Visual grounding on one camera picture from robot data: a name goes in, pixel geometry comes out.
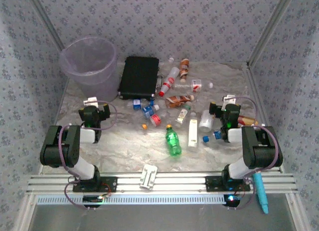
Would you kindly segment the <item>wide clear plastic bottle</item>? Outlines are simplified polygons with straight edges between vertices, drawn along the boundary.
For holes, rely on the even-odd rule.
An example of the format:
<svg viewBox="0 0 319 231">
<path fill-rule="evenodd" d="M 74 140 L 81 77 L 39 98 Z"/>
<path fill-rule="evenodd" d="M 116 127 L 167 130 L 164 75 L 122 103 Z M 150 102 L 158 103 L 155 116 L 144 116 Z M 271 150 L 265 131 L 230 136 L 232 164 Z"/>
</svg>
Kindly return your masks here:
<svg viewBox="0 0 319 231">
<path fill-rule="evenodd" d="M 201 132 L 210 132 L 215 116 L 210 114 L 209 110 L 204 110 L 201 115 L 201 119 L 198 128 Z"/>
</svg>

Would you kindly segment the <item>red yellow label bottle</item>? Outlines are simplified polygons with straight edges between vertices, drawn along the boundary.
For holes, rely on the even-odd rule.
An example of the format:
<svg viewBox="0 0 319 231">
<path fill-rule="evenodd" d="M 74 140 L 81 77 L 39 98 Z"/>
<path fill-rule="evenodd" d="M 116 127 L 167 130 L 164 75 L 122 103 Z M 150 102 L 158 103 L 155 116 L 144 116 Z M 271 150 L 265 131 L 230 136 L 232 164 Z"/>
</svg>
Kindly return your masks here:
<svg viewBox="0 0 319 231">
<path fill-rule="evenodd" d="M 252 126 L 252 125 L 258 125 L 258 121 L 255 120 L 253 117 L 243 116 L 240 115 L 238 117 L 238 127 L 242 126 Z"/>
</svg>

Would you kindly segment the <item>clear bottle blue cap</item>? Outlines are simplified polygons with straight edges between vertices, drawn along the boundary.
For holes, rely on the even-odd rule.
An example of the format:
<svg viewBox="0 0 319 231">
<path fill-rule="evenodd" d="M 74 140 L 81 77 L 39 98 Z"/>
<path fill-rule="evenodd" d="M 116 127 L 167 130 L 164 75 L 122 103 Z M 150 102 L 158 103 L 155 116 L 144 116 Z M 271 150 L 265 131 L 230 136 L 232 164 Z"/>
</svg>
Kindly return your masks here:
<svg viewBox="0 0 319 231">
<path fill-rule="evenodd" d="M 221 135 L 221 131 L 214 131 L 212 134 L 210 135 L 206 135 L 202 138 L 202 141 L 204 143 L 208 143 L 210 140 L 213 140 L 213 139 L 216 139 L 216 140 L 219 140 L 222 138 L 222 135 Z"/>
</svg>

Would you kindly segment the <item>clear bottle red white label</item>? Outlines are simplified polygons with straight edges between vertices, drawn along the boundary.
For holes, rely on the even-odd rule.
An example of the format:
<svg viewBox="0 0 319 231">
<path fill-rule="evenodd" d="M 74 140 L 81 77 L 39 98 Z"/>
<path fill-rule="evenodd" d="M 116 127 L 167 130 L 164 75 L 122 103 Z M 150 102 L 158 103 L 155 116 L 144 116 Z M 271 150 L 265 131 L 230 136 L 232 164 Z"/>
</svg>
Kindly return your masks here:
<svg viewBox="0 0 319 231">
<path fill-rule="evenodd" d="M 186 93 L 199 93 L 201 91 L 210 90 L 213 88 L 213 83 L 211 81 L 192 79 L 186 81 L 185 83 L 176 82 L 173 88 L 180 92 Z"/>
</svg>

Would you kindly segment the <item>tall white label bottle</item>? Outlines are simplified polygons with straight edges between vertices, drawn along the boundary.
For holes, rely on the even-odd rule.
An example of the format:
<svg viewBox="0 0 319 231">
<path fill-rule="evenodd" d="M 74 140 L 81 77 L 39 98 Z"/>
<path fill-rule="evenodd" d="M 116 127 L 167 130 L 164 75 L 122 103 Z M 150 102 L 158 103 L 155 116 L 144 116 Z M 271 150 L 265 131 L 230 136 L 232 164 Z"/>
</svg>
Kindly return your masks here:
<svg viewBox="0 0 319 231">
<path fill-rule="evenodd" d="M 198 145 L 198 119 L 195 112 L 190 113 L 188 127 L 188 148 L 197 148 Z"/>
</svg>

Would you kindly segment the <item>clear bottle green cap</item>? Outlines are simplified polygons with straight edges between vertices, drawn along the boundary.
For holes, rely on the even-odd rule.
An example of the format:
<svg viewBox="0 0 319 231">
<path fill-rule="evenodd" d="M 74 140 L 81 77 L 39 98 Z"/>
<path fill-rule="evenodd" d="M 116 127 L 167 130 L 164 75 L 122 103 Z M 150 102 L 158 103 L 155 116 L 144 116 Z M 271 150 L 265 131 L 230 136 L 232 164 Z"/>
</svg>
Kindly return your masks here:
<svg viewBox="0 0 319 231">
<path fill-rule="evenodd" d="M 177 127 L 181 127 L 187 117 L 187 114 L 189 113 L 190 109 L 191 109 L 192 103 L 191 102 L 186 102 L 180 109 L 180 111 L 177 114 L 177 117 L 174 120 L 174 124 Z"/>
</svg>

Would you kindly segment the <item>small blue label bottle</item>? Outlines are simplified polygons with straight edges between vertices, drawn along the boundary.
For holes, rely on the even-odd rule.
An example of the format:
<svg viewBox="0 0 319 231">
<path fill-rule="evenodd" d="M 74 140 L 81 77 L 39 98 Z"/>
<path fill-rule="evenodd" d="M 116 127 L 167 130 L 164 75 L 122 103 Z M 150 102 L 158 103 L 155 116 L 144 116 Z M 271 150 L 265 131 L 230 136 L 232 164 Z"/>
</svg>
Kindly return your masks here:
<svg viewBox="0 0 319 231">
<path fill-rule="evenodd" d="M 133 99 L 128 102 L 127 106 L 132 107 L 133 110 L 140 110 L 142 108 L 140 99 Z"/>
</svg>

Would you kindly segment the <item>crushed brown label bottle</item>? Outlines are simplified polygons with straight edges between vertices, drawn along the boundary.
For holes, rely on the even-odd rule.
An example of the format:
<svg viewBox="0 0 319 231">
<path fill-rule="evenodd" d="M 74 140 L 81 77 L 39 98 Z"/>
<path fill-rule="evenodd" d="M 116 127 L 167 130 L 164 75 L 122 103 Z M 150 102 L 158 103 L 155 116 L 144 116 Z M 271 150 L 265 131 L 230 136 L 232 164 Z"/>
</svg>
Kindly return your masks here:
<svg viewBox="0 0 319 231">
<path fill-rule="evenodd" d="M 186 102 L 192 102 L 193 100 L 194 100 L 194 95 L 171 96 L 165 99 L 165 105 L 168 108 L 177 108 L 182 106 Z"/>
</svg>

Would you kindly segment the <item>blue label bottle white cap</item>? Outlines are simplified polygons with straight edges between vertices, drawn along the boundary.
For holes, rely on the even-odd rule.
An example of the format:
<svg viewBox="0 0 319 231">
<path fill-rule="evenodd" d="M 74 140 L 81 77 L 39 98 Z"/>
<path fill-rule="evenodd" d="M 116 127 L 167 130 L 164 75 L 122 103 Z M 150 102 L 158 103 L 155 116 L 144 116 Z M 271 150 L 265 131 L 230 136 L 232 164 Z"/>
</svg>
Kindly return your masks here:
<svg viewBox="0 0 319 231">
<path fill-rule="evenodd" d="M 150 118 L 152 115 L 154 115 L 156 113 L 156 111 L 158 111 L 160 109 L 160 107 L 158 105 L 148 105 L 146 107 L 142 108 L 142 112 L 144 114 L 144 116 L 146 118 Z"/>
</svg>

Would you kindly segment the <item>brown white label bottle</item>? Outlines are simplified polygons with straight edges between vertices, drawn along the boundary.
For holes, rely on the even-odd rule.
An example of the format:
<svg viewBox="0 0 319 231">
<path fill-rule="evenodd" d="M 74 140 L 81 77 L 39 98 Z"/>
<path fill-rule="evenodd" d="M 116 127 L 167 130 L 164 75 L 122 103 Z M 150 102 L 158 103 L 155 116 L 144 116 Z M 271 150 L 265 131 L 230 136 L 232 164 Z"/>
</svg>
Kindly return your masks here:
<svg viewBox="0 0 319 231">
<path fill-rule="evenodd" d="M 185 58 L 180 62 L 180 66 L 179 66 L 179 78 L 181 83 L 186 82 L 188 71 L 189 71 L 189 60 Z"/>
</svg>

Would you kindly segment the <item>green plastic bottle yellow cap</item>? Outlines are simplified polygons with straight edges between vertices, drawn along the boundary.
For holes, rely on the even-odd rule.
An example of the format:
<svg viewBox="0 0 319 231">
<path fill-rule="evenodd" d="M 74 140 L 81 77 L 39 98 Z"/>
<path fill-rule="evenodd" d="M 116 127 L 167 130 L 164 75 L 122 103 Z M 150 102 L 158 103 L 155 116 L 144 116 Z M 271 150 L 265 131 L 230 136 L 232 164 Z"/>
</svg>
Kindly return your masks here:
<svg viewBox="0 0 319 231">
<path fill-rule="evenodd" d="M 177 133 L 172 129 L 172 125 L 168 124 L 166 126 L 166 134 L 165 134 L 166 144 L 171 156 L 181 155 L 181 146 L 179 143 L 179 138 Z"/>
</svg>

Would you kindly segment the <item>small clear bottle white cap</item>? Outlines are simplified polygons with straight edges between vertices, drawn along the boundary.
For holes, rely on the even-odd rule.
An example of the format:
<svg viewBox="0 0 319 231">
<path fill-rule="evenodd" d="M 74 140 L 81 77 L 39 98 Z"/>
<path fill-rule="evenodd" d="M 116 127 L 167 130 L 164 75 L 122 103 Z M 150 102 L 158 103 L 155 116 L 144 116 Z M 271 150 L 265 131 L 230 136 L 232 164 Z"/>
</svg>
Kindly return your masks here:
<svg viewBox="0 0 319 231">
<path fill-rule="evenodd" d="M 159 67 L 159 70 L 160 71 L 169 70 L 172 67 L 173 63 L 174 63 L 174 58 L 170 57 L 167 60 L 165 60 L 164 62 L 162 62 L 162 64 Z"/>
</svg>

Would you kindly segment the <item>translucent purple plastic bin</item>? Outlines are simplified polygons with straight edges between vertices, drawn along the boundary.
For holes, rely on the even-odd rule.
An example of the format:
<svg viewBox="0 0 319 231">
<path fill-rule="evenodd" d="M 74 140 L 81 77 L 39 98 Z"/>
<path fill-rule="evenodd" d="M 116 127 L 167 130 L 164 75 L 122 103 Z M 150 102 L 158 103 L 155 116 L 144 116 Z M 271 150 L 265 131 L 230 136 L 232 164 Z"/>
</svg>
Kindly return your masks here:
<svg viewBox="0 0 319 231">
<path fill-rule="evenodd" d="M 118 95 L 117 49 L 108 39 L 86 36 L 74 41 L 60 52 L 59 65 L 86 97 L 111 102 Z"/>
</svg>

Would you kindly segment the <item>black hard case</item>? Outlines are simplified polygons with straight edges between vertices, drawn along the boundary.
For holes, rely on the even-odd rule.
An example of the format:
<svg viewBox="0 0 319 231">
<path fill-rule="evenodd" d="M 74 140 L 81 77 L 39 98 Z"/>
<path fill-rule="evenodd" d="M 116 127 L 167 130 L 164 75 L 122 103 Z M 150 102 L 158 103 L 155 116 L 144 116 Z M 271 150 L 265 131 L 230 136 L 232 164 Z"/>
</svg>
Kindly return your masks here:
<svg viewBox="0 0 319 231">
<path fill-rule="evenodd" d="M 156 57 L 127 57 L 118 89 L 120 99 L 154 100 L 159 63 Z"/>
</svg>

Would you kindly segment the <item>left black controller board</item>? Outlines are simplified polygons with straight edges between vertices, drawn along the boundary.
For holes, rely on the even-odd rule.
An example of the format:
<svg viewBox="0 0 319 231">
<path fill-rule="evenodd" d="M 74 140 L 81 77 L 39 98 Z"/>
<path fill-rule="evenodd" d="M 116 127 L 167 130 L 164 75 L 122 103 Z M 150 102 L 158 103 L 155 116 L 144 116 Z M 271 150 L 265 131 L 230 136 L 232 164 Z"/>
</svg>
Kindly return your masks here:
<svg viewBox="0 0 319 231">
<path fill-rule="evenodd" d="M 102 196 L 86 195 L 82 199 L 82 203 L 86 208 L 98 208 L 103 203 L 104 198 Z"/>
</svg>

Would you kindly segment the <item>black controller board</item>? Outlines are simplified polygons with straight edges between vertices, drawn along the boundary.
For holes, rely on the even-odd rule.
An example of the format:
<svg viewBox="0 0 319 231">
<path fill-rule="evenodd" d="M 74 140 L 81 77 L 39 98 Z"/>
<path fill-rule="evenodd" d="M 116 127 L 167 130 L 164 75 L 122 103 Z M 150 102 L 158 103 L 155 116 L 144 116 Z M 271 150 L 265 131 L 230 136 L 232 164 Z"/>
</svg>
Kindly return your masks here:
<svg viewBox="0 0 319 231">
<path fill-rule="evenodd" d="M 228 208 L 237 208 L 240 204 L 241 198 L 238 195 L 224 195 L 224 206 Z"/>
<path fill-rule="evenodd" d="M 103 203 L 104 198 L 102 196 L 86 195 L 82 199 L 82 203 L 86 208 L 98 208 Z"/>
</svg>

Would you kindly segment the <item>right black controller board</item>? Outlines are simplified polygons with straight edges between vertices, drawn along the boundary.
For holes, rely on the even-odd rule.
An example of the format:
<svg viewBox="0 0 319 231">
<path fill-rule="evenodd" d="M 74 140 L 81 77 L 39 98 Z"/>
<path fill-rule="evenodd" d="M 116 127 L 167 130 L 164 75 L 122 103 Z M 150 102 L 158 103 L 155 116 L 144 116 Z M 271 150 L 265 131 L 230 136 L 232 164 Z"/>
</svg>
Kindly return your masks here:
<svg viewBox="0 0 319 231">
<path fill-rule="evenodd" d="M 238 195 L 224 195 L 224 206 L 228 208 L 237 208 L 240 204 L 241 198 Z"/>
</svg>

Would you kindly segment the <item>cyan marker pen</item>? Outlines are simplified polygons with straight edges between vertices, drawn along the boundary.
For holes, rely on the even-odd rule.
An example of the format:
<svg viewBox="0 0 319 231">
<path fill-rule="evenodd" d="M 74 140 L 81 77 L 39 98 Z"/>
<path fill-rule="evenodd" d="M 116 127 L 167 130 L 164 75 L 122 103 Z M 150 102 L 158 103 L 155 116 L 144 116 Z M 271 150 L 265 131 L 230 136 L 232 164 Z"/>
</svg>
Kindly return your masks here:
<svg viewBox="0 0 319 231">
<path fill-rule="evenodd" d="M 269 213 L 269 207 L 268 207 L 268 199 L 264 187 L 264 183 L 262 180 L 262 175 L 260 172 L 257 172 L 253 175 L 254 184 L 256 187 L 256 194 L 258 197 L 259 204 L 261 206 L 261 209 L 264 214 Z"/>
</svg>

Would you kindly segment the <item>aluminium table edge rail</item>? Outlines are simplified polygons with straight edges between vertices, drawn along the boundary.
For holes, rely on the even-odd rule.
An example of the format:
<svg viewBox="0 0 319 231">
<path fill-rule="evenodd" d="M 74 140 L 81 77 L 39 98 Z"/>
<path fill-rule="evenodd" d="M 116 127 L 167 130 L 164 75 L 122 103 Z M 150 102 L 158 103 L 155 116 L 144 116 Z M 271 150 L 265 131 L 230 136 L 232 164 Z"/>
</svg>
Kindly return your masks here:
<svg viewBox="0 0 319 231">
<path fill-rule="evenodd" d="M 267 118 L 267 113 L 265 112 L 264 108 L 264 103 L 262 100 L 262 96 L 258 90 L 257 82 L 256 79 L 254 78 L 254 74 L 251 71 L 249 64 L 246 63 L 246 77 L 248 80 L 248 87 L 249 87 L 249 94 L 251 97 L 254 99 L 257 108 L 258 108 L 258 118 L 260 119 L 260 123 L 264 123 L 265 125 L 269 124 L 268 118 Z"/>
</svg>

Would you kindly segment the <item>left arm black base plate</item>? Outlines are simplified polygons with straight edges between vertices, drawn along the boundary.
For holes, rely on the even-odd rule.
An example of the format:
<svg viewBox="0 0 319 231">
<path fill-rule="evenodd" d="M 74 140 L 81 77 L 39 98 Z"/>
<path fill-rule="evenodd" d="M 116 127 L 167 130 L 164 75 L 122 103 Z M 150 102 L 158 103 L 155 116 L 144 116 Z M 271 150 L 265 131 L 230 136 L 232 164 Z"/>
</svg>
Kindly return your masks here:
<svg viewBox="0 0 319 231">
<path fill-rule="evenodd" d="M 117 190 L 117 177 L 100 177 L 95 180 L 82 180 L 79 184 L 74 185 L 74 193 L 114 193 Z"/>
</svg>

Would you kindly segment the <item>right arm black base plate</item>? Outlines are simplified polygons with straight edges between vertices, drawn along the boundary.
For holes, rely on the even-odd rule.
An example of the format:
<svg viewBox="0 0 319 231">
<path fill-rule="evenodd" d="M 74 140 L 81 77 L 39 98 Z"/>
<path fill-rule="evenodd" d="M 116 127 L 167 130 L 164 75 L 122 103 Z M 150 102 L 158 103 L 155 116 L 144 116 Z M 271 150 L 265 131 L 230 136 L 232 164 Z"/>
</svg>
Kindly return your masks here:
<svg viewBox="0 0 319 231">
<path fill-rule="evenodd" d="M 205 185 L 207 192 L 235 192 L 235 191 L 250 191 L 250 185 L 247 185 L 244 180 L 226 179 L 222 176 L 206 176 Z"/>
</svg>

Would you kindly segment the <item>white plastic bracket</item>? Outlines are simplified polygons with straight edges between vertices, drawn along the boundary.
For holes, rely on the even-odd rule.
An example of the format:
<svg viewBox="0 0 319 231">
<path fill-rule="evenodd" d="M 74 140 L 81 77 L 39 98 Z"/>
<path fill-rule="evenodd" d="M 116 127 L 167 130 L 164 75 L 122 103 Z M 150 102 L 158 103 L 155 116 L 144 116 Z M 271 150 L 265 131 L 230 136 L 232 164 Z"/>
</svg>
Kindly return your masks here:
<svg viewBox="0 0 319 231">
<path fill-rule="evenodd" d="M 140 187 L 151 190 L 154 186 L 158 168 L 153 165 L 146 164 L 143 167 L 142 175 L 140 177 Z"/>
</svg>

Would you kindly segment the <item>aluminium mounting rail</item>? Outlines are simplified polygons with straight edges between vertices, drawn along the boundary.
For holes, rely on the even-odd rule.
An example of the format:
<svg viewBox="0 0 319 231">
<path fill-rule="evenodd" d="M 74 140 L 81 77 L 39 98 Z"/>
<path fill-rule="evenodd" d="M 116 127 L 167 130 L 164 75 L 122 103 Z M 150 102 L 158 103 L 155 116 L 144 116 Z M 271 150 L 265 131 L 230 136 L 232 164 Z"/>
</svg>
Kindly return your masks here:
<svg viewBox="0 0 319 231">
<path fill-rule="evenodd" d="M 180 172 L 156 175 L 152 190 L 140 187 L 141 173 L 103 173 L 117 177 L 117 194 L 206 194 L 205 177 L 216 176 L 216 172 Z M 69 175 L 62 173 L 33 175 L 26 186 L 28 193 L 62 194 Z M 262 173 L 265 191 L 268 194 L 298 192 L 292 174 L 271 170 Z"/>
</svg>

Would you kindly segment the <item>aluminium frame post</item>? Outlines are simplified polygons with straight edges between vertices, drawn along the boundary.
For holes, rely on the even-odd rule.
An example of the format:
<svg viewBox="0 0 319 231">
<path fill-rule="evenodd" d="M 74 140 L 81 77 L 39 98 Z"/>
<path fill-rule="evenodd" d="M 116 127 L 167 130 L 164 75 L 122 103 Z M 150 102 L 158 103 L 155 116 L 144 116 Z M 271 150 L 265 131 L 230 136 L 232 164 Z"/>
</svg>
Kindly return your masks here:
<svg viewBox="0 0 319 231">
<path fill-rule="evenodd" d="M 256 65 L 276 27 L 279 25 L 282 17 L 285 15 L 285 12 L 291 1 L 292 0 L 278 0 L 252 54 L 249 57 L 249 60 L 247 61 L 247 66 L 249 69 Z"/>
</svg>

